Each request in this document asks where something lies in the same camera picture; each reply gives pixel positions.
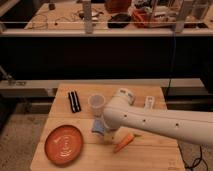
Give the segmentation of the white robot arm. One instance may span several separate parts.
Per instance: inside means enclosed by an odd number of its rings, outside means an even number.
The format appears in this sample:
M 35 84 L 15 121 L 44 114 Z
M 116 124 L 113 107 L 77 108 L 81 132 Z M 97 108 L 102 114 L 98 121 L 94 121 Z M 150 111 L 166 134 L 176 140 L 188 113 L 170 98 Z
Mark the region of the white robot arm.
M 123 126 L 213 148 L 213 112 L 146 109 L 133 106 L 134 100 L 125 88 L 112 96 L 103 110 L 109 130 Z

